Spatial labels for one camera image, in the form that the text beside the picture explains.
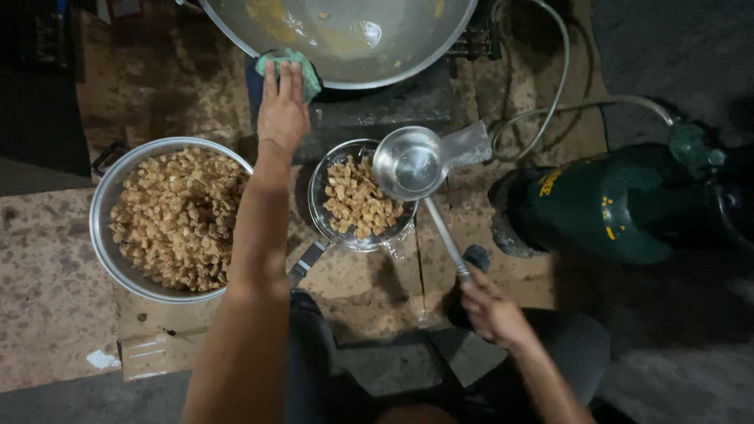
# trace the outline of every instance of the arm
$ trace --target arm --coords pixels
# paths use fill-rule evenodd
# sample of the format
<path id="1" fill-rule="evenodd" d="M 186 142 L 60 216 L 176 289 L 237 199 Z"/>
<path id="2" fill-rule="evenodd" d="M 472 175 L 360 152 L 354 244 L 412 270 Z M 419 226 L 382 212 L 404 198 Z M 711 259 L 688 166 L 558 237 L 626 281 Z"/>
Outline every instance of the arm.
<path id="1" fill-rule="evenodd" d="M 469 266 L 469 272 L 474 283 L 462 287 L 461 299 L 469 321 L 482 338 L 508 349 L 544 422 L 594 423 L 591 413 L 578 403 L 518 305 L 497 293 L 496 287 L 479 269 Z"/>
<path id="2" fill-rule="evenodd" d="M 194 363 L 184 422 L 283 422 L 290 161 L 309 131 L 301 91 L 298 63 L 280 64 L 279 93 L 268 63 L 259 158 L 238 206 L 228 289 Z"/>

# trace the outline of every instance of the green cloth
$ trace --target green cloth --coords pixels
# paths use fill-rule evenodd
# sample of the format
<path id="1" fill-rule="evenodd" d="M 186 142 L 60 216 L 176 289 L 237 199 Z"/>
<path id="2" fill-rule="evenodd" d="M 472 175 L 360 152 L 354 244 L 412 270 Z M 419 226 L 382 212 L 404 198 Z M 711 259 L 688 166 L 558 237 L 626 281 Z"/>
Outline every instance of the green cloth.
<path id="1" fill-rule="evenodd" d="M 303 103 L 308 103 L 311 99 L 314 99 L 320 91 L 322 91 L 320 80 L 317 78 L 317 73 L 314 71 L 314 67 L 311 65 L 311 62 L 309 62 L 309 59 L 307 59 L 303 53 L 292 51 L 290 48 L 285 48 L 284 51 L 285 55 L 282 57 L 278 57 L 280 51 L 271 51 L 260 57 L 256 62 L 256 68 L 254 68 L 254 70 L 256 70 L 256 73 L 261 76 L 265 76 L 265 63 L 267 63 L 268 60 L 272 60 L 275 63 L 275 78 L 279 80 L 280 62 L 287 60 L 288 62 L 301 63 L 301 74 L 303 76 L 304 84 L 301 101 Z"/>

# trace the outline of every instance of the hand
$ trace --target hand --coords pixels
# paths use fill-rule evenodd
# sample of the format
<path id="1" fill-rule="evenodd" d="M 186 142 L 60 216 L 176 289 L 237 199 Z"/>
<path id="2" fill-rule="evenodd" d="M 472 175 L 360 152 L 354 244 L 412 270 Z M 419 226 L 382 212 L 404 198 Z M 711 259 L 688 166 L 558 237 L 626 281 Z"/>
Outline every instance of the hand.
<path id="1" fill-rule="evenodd" d="M 478 268 L 467 264 L 473 283 L 461 286 L 461 304 L 466 309 L 477 332 L 483 339 L 504 349 L 523 346 L 537 336 L 523 316 L 521 308 L 487 281 Z"/>
<path id="2" fill-rule="evenodd" d="M 259 144 L 272 140 L 293 157 L 301 139 L 311 129 L 309 104 L 301 103 L 303 85 L 301 63 L 280 62 L 280 90 L 275 81 L 274 64 L 265 64 L 265 86 L 259 107 L 257 132 Z"/>

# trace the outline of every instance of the metal ladle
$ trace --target metal ladle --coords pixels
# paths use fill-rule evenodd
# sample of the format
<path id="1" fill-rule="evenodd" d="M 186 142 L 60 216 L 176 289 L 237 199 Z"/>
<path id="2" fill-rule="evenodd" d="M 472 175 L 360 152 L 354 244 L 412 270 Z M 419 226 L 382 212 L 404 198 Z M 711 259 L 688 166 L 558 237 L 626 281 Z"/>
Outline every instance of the metal ladle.
<path id="1" fill-rule="evenodd" d="M 441 140 L 434 131 L 424 127 L 401 128 L 383 139 L 374 154 L 372 166 L 377 185 L 388 196 L 401 201 L 424 200 L 455 262 L 458 277 L 464 283 L 471 282 L 469 270 L 431 197 L 453 164 L 455 153 L 447 147 L 452 144 L 452 141 Z"/>

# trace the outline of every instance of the large metal pot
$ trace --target large metal pot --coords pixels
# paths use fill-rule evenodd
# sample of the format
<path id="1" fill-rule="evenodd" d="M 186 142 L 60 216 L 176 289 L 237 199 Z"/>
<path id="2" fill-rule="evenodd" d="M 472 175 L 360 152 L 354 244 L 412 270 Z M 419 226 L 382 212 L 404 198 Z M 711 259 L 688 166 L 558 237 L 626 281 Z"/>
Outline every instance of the large metal pot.
<path id="1" fill-rule="evenodd" d="M 477 0 L 200 0 L 251 56 L 301 51 L 325 87 L 377 88 L 416 75 L 466 28 Z"/>
<path id="2" fill-rule="evenodd" d="M 225 288 L 202 293 L 175 290 L 162 287 L 150 278 L 142 276 L 137 269 L 132 267 L 131 261 L 123 258 L 118 250 L 118 245 L 112 240 L 112 230 L 108 228 L 111 223 L 110 210 L 118 202 L 118 197 L 123 192 L 123 181 L 128 177 L 128 174 L 147 158 L 179 152 L 187 147 L 201 147 L 222 153 L 233 158 L 250 174 L 253 172 L 251 165 L 242 157 L 211 141 L 192 137 L 171 137 L 155 140 L 131 150 L 107 170 L 94 191 L 91 209 L 89 210 L 89 231 L 94 251 L 107 272 L 123 287 L 157 302 L 195 303 L 225 293 Z"/>

